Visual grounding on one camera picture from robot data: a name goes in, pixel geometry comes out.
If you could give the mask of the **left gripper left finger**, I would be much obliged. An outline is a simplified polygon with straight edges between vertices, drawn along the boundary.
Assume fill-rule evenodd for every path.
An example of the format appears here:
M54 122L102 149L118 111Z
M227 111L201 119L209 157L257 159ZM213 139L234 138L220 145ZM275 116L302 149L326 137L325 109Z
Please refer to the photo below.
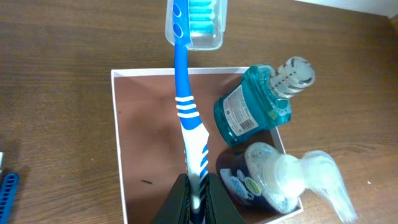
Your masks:
M150 224L189 224L189 180L180 174Z

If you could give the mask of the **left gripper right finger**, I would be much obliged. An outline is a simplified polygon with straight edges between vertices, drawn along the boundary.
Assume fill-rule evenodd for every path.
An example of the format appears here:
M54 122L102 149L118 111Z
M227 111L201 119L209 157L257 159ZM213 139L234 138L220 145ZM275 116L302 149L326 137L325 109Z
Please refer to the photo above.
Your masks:
M246 224L214 173L209 173L206 177L205 223Z

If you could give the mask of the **blue hand soap pump bottle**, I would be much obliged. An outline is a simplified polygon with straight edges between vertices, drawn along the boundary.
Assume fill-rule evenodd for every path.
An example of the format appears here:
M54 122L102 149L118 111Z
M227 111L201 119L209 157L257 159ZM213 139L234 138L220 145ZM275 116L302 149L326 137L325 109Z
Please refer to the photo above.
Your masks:
M216 169L229 195L240 205L287 215L311 190L327 201L343 223L358 216L335 160L324 151L309 151L302 158L278 151L264 142L236 153L223 153Z

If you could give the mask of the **teal mouthwash bottle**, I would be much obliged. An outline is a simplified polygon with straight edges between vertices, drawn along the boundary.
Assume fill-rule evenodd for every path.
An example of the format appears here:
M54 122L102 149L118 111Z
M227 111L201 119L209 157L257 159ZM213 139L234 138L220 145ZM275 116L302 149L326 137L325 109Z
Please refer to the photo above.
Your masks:
M234 146L288 123L290 99L314 84L315 78L312 65L302 57L291 57L278 68L250 66L239 84L214 104L215 122L224 141Z

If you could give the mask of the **blue white toothbrush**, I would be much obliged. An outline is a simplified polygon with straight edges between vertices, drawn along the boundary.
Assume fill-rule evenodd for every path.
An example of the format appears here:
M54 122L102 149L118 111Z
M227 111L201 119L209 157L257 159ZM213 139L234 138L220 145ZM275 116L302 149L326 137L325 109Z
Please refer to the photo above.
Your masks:
M168 0L166 7L165 36L174 46L175 101L185 146L192 223L205 222L209 132L200 118L190 88L188 51L221 48L227 10L228 0Z

